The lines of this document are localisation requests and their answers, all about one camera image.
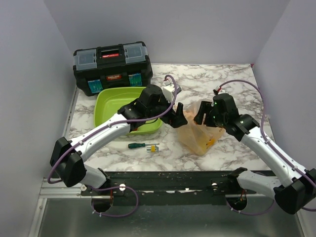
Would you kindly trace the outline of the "translucent orange plastic bag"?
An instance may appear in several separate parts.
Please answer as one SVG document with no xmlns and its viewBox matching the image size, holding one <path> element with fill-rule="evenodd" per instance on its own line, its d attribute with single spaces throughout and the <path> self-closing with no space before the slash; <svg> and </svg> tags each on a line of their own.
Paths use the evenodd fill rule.
<svg viewBox="0 0 316 237">
<path fill-rule="evenodd" d="M 193 102 L 184 111 L 188 123 L 176 129 L 177 137 L 191 153 L 203 156 L 225 134 L 225 129 L 197 125 L 194 117 L 197 115 L 202 100 Z"/>
</svg>

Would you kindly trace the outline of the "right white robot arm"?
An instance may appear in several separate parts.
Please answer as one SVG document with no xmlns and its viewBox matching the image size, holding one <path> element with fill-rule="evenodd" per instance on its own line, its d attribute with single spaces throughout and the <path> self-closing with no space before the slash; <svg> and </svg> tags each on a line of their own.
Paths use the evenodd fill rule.
<svg viewBox="0 0 316 237">
<path fill-rule="evenodd" d="M 274 173 L 263 176 L 246 168 L 229 175 L 228 190 L 251 190 L 273 199 L 288 214 L 295 214 L 316 197 L 316 170 L 306 169 L 284 152 L 251 115 L 238 112 L 233 97 L 217 94 L 202 101 L 194 117 L 199 125 L 220 127 L 250 148 Z"/>
</svg>

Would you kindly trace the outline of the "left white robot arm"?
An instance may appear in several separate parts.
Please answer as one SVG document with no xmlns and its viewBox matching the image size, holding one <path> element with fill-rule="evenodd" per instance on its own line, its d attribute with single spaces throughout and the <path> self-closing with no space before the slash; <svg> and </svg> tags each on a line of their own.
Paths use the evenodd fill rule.
<svg viewBox="0 0 316 237">
<path fill-rule="evenodd" d="M 52 175 L 56 173 L 67 187 L 83 184 L 92 187 L 99 195 L 106 194 L 110 187 L 108 176 L 102 169 L 86 165 L 87 159 L 106 144 L 143 126 L 149 120 L 160 119 L 173 128 L 186 125 L 183 104 L 178 103 L 177 109 L 173 110 L 180 92 L 179 85 L 170 84 L 160 88 L 150 84 L 138 98 L 123 105 L 109 120 L 88 133 L 72 140 L 59 138 L 50 160 L 52 170 L 47 178 L 48 183 L 55 183 Z"/>
</svg>

